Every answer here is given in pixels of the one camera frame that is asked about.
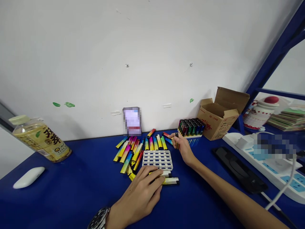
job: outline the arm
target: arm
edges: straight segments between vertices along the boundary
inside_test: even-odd
[[[173,146],[179,144],[179,150],[184,162],[195,170],[209,185],[217,192],[217,194],[228,205],[245,228],[288,228],[270,212],[261,207],[243,192],[220,178],[207,167],[205,167],[193,154],[188,140],[179,134],[179,138],[175,137],[175,133],[170,135]]]

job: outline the wristwatch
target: wristwatch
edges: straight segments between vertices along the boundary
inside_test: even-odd
[[[106,217],[109,211],[109,207],[104,207],[99,210],[89,223],[87,229],[105,229]]]

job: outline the bottle label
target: bottle label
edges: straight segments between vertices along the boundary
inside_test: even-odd
[[[14,135],[50,161],[57,161],[71,153],[70,148],[47,125]]]

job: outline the stack of books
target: stack of books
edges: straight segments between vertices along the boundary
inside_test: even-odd
[[[280,114],[273,114],[267,123],[282,131],[305,130],[305,107],[291,107]]]

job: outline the blue metal frame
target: blue metal frame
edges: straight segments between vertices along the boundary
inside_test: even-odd
[[[300,43],[305,39],[305,1],[302,2],[293,18],[287,25],[286,29],[282,33],[281,37],[278,39],[277,43],[273,47],[271,53],[268,55],[264,64],[258,71],[257,75],[253,79],[251,85],[249,86],[246,93],[250,95],[249,102],[247,103],[245,109],[242,114],[239,116],[236,121],[236,127],[241,133],[244,133],[243,126],[243,115],[247,111],[248,107],[251,105],[253,100],[255,100],[256,96],[259,92],[264,92],[268,94],[274,94],[294,99],[305,100],[305,95],[288,93],[283,91],[275,91],[270,89],[264,89],[264,85],[267,83],[270,76],[273,74],[275,69],[284,59],[289,50]]]

